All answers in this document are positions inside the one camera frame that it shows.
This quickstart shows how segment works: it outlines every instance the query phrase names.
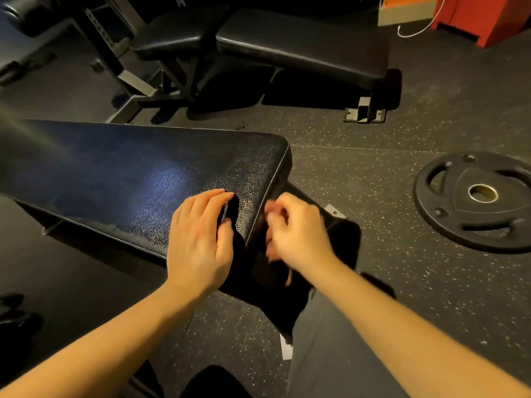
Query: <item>weight plate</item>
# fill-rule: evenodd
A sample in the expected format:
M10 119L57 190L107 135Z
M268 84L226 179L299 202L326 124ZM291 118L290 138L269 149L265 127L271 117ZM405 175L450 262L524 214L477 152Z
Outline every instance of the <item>weight plate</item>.
M431 227L463 246L531 251L531 167L519 160L492 152L441 156L417 175L413 199ZM480 233L501 229L508 229L501 237Z

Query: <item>white cable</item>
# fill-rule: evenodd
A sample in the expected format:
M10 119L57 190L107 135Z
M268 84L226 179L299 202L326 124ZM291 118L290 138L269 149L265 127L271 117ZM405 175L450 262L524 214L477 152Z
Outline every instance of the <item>white cable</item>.
M433 23L435 22L435 20L436 20L437 17L439 16L439 12L441 12L441 10L442 10L442 7L443 7L445 1L446 1L446 0L442 0L441 6L439 7L439 11L437 11L437 13L435 14L435 16L433 17L432 21L428 24L427 27L425 27L425 28L422 29L421 31L418 31L417 33L414 33L414 34L412 34L412 35L402 35L402 34L400 33L400 27L401 27L402 25L398 25L397 35L400 36L401 38L412 38L413 36L420 35L422 32L424 32L426 29L428 29L428 28L431 26L431 24L433 24Z

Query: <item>person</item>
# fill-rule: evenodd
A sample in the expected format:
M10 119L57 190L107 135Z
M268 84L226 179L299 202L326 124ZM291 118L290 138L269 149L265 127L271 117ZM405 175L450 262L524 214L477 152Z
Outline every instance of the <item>person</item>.
M118 396L176 322L218 289L233 258L223 189L174 213L168 278L154 293L0 391L1 398ZM531 389L336 258L317 207L284 193L267 223L276 253L313 286L293 329L288 397L531 397Z

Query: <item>person's right hand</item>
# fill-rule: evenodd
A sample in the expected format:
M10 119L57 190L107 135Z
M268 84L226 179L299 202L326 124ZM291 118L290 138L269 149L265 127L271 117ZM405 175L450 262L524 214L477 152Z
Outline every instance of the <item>person's right hand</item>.
M283 193L276 201L268 201L271 203L287 212L282 216L278 210L266 209L272 243L287 265L305 276L307 269L335 258L319 208L290 193Z

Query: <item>red plyometric box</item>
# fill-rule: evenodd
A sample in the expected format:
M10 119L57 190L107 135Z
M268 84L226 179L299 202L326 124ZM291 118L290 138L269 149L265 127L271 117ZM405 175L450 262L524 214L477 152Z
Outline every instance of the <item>red plyometric box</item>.
M530 15L531 0L446 0L431 28L453 26L479 36L476 44L486 47L516 35Z

